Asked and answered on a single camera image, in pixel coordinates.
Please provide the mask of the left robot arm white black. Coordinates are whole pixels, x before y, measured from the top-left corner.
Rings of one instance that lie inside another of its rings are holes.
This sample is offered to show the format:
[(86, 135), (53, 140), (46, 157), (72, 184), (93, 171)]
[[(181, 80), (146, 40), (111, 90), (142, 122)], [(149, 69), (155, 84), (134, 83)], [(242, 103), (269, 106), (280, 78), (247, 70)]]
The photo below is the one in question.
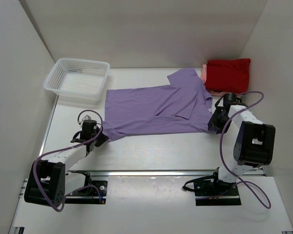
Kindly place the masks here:
[(102, 201), (90, 173), (71, 168), (107, 142), (108, 137), (103, 134), (103, 126), (95, 120), (83, 120), (81, 128), (69, 147), (46, 153), (34, 161), (23, 195), (25, 202), (49, 206), (60, 212), (69, 195), (94, 192)]

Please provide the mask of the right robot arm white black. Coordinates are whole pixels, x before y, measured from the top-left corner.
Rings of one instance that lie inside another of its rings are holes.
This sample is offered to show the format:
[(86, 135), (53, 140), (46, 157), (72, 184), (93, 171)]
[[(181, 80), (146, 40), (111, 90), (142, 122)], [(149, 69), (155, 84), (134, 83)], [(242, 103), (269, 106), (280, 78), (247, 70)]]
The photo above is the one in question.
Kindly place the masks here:
[(236, 186), (236, 181), (245, 172), (271, 163), (275, 127), (258, 120), (237, 94), (228, 93), (216, 102), (208, 130), (219, 134), (223, 141), (231, 123), (239, 129), (232, 161), (224, 162), (212, 175), (188, 181), (194, 187), (184, 185), (184, 191), (202, 191), (209, 199), (224, 195)]

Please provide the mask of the purple t shirt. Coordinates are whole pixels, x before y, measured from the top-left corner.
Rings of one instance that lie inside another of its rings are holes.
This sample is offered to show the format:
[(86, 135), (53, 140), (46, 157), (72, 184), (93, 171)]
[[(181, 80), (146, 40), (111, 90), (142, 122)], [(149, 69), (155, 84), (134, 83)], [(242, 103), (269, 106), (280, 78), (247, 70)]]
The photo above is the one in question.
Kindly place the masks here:
[(103, 133), (110, 141), (208, 131), (212, 96), (195, 69), (183, 68), (167, 78), (168, 85), (107, 91)]

